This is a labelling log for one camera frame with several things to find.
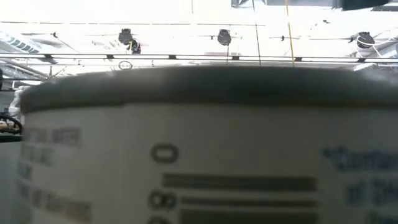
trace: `white container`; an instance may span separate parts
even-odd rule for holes
[[[178,67],[21,101],[14,223],[395,223],[398,79]]]

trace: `ceiling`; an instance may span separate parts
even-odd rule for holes
[[[102,0],[95,4],[89,0],[6,1],[0,7],[0,53],[27,53],[5,42],[8,35],[29,43],[38,54],[128,54],[126,46],[118,42],[124,28],[131,29],[141,43],[142,55],[383,57],[380,52],[398,42],[398,25],[393,22],[398,21],[394,10],[398,3],[390,3],[389,11],[345,12],[333,9],[333,2],[290,0],[288,17],[284,0],[248,0],[239,7],[231,7],[231,0]],[[218,43],[220,29],[230,30],[229,47]],[[370,32],[376,46],[360,49],[356,41],[349,43],[352,35],[364,31]],[[60,77],[119,69],[117,60],[78,56],[54,59],[57,64],[37,59],[8,60],[23,65],[21,71],[26,72],[27,67]],[[149,57],[128,61],[134,67],[209,63]],[[343,63],[334,66],[346,67]]]

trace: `container lid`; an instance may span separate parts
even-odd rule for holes
[[[51,80],[22,94],[24,114],[126,103],[396,107],[398,77],[290,67],[162,67]]]

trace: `label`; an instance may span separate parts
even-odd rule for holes
[[[26,127],[31,224],[398,223],[395,111],[143,104]]]

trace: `gray lid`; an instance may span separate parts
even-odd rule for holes
[[[21,111],[126,103],[398,106],[398,78],[380,72],[286,67],[164,67],[63,78],[24,92]]]

